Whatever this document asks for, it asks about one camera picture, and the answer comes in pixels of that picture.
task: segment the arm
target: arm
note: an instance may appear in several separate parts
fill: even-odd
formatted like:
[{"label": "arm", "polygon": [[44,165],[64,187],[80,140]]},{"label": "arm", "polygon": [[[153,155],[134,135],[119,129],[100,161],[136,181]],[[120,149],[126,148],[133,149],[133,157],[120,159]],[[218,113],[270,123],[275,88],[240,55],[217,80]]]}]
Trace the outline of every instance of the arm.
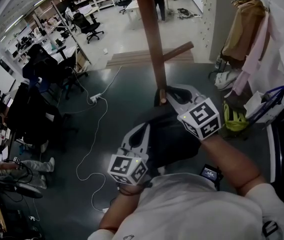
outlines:
[{"label": "arm", "polygon": [[266,183],[258,167],[220,136],[203,140],[202,146],[239,195],[245,196],[255,186]]},{"label": "arm", "polygon": [[[127,185],[122,187],[122,189],[130,193],[139,193],[141,186]],[[121,223],[136,210],[139,199],[140,194],[126,196],[120,193],[102,218],[99,229],[115,233]]]},{"label": "arm", "polygon": [[0,170],[17,170],[19,165],[15,162],[0,162]]}]

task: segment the pants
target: pants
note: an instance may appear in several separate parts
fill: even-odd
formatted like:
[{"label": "pants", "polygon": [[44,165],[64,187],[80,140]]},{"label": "pants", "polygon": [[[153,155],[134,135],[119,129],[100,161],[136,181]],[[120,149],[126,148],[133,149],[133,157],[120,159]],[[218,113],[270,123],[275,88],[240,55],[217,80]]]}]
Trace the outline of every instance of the pants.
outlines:
[{"label": "pants", "polygon": [[155,9],[157,9],[157,5],[160,8],[162,21],[165,21],[166,20],[166,6],[164,4],[164,0],[154,0],[154,4],[155,4]]},{"label": "pants", "polygon": [[52,165],[49,162],[40,162],[40,161],[33,161],[33,160],[25,160],[25,161],[22,161],[22,163],[26,165],[30,170],[32,170],[33,177],[32,177],[32,174],[30,173],[30,170],[27,170],[25,167],[22,167],[21,170],[12,170],[9,174],[16,181],[20,177],[26,176],[26,177],[19,179],[19,182],[27,183],[33,187],[40,187],[40,188],[45,189],[47,187],[46,182],[40,179],[36,172],[49,173],[53,169]]}]

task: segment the ceiling light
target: ceiling light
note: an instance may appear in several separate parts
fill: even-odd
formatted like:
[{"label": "ceiling light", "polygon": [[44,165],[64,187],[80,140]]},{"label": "ceiling light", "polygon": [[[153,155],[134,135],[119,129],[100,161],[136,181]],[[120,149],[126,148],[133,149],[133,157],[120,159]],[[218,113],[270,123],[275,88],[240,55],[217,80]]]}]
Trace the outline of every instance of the ceiling light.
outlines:
[{"label": "ceiling light", "polygon": [[9,26],[9,27],[6,29],[5,33],[8,32],[8,30],[9,30],[10,28],[12,28],[14,24],[17,24],[17,23],[19,22],[19,20],[22,19],[22,17],[23,17],[23,15],[21,15],[16,21],[14,21],[14,22],[12,23],[12,25]]},{"label": "ceiling light", "polygon": [[38,4],[41,4],[44,0],[41,0],[39,2],[37,2],[34,6],[37,6]]}]

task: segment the white shirt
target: white shirt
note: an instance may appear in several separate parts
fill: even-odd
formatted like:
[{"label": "white shirt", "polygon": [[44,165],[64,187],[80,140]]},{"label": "white shirt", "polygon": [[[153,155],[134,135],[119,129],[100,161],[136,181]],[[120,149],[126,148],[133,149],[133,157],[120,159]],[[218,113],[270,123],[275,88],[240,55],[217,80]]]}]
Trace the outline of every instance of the white shirt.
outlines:
[{"label": "white shirt", "polygon": [[[284,203],[270,184],[242,197],[216,191],[206,178],[188,173],[152,183],[116,234],[100,229],[88,240],[284,240]],[[267,222],[278,229],[265,237]]]}]

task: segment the floor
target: floor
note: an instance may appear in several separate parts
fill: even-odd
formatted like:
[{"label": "floor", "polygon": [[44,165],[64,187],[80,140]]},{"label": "floor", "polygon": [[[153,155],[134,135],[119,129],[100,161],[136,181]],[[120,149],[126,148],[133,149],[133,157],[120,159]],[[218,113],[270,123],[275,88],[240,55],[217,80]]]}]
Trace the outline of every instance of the floor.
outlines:
[{"label": "floor", "polygon": [[[200,92],[210,97],[219,111],[222,111],[222,101],[219,91],[208,80],[208,73],[214,69],[214,64],[166,64],[168,85],[188,84],[195,86]],[[90,72],[88,78],[81,82],[91,97],[102,92],[111,82],[116,70],[104,69]],[[114,154],[122,142],[124,135],[131,130],[136,118],[153,106],[156,83],[153,69],[150,66],[124,67],[115,78],[113,84],[103,95],[107,100],[100,100],[96,107],[86,112],[74,113],[87,109],[87,93],[78,88],[72,89],[70,100],[61,99],[61,113],[74,113],[65,126],[79,128],[79,132],[61,132],[61,141],[50,144],[42,154],[41,160],[48,161],[55,157],[55,171],[47,175],[48,188],[42,190],[43,198],[35,200],[41,226],[47,240],[86,239],[98,229],[103,212],[96,211],[91,205],[92,194],[101,187],[103,176],[93,175],[86,181],[80,181],[76,168],[83,157],[89,153],[97,129],[98,120],[106,111],[99,124],[96,142],[90,155],[79,167],[80,178],[87,178],[92,173],[107,174],[111,154]],[[254,128],[247,140],[229,140],[232,145],[247,154],[270,179],[270,151],[265,129]],[[22,159],[28,159],[25,153]],[[199,173],[204,164],[211,164],[200,149],[197,156],[180,161],[167,167],[168,173],[192,172]],[[222,191],[233,191],[225,180],[221,184]],[[98,209],[107,208],[110,201],[117,196],[114,180],[106,175],[105,186],[94,197],[94,205]],[[18,200],[20,196],[11,194]],[[25,202],[15,203],[4,197],[9,208],[22,210],[27,216],[37,217],[33,200],[26,197]]]},{"label": "floor", "polygon": [[[175,13],[178,12],[178,8],[185,8],[194,14],[201,15],[200,10],[192,0],[169,0],[169,7]],[[105,69],[113,54],[149,49],[142,20],[134,11],[131,13],[133,23],[130,24],[127,13],[124,15],[119,13],[120,9],[122,7],[109,7],[94,14],[97,21],[101,23],[97,30],[104,31],[104,34],[99,34],[100,40],[94,37],[90,44],[87,44],[84,34],[81,33],[76,36],[78,43],[91,61],[90,70]],[[159,23],[163,48],[174,49],[192,41],[194,44],[192,49],[194,61],[196,63],[209,63],[208,56],[199,48],[198,36],[200,35],[198,32],[201,20],[201,17],[182,20],[178,18],[177,14],[169,15],[165,23]],[[107,49],[108,54],[104,54],[104,49]]]}]

